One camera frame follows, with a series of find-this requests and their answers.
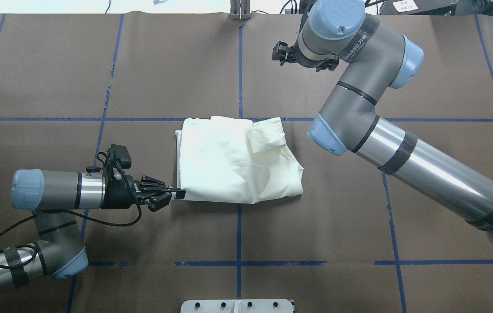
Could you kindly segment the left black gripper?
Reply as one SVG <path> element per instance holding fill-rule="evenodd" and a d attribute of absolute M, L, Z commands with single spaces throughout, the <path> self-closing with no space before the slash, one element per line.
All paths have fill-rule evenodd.
<path fill-rule="evenodd" d="M 101 152 L 101 164 L 105 181 L 101 209 L 122 210 L 139 204 L 157 212 L 172 200 L 185 198 L 185 190 L 167 186 L 163 181 L 150 176 L 134 180 L 132 176 L 123 174 L 132 164 L 129 151 L 123 145 L 112 144 L 106 152 Z"/>

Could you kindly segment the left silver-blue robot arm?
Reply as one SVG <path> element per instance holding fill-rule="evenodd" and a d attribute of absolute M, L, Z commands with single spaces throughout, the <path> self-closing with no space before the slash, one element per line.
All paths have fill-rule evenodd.
<path fill-rule="evenodd" d="M 28 210 L 23 222 L 35 222 L 39 238 L 0 252 L 0 294 L 32 280 L 51 276 L 64 280 L 89 265 L 77 217 L 108 226 L 132 226 L 141 219 L 141 206 L 156 212 L 185 190 L 150 176 L 134 180 L 127 147 L 113 144 L 97 153 L 100 166 L 85 172 L 20 169 L 11 186 L 11 205 Z"/>

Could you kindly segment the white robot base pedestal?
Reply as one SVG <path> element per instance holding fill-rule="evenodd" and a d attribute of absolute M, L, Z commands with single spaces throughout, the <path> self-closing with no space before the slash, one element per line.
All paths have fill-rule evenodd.
<path fill-rule="evenodd" d="M 181 313 L 295 313 L 290 299 L 215 299 L 183 301 Z"/>

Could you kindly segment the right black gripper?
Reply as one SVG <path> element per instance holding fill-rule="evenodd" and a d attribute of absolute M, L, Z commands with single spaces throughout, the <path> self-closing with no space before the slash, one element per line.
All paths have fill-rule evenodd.
<path fill-rule="evenodd" d="M 334 71 L 339 65 L 339 58 L 332 54 L 323 60 L 312 60 L 306 57 L 300 48 L 288 46 L 285 42 L 277 42 L 272 50 L 272 60 L 278 61 L 281 66 L 285 63 L 297 63 L 307 69 L 315 69 L 318 73 L 321 70 Z"/>

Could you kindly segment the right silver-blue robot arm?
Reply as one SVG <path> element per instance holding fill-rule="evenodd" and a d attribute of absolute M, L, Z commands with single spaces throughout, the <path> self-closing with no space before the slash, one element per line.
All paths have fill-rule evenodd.
<path fill-rule="evenodd" d="M 350 151 L 370 162 L 383 178 L 397 178 L 445 206 L 493 244 L 493 180 L 426 143 L 397 122 L 493 123 L 493 118 L 394 117 L 376 113 L 387 88 L 399 89 L 421 68 L 424 52 L 405 34 L 365 12 L 369 1 L 312 0 L 306 6 L 296 42 L 278 42 L 272 59 L 308 69 L 347 66 L 308 137 L 333 155 Z M 480 17 L 473 16 L 480 48 L 493 83 Z"/>

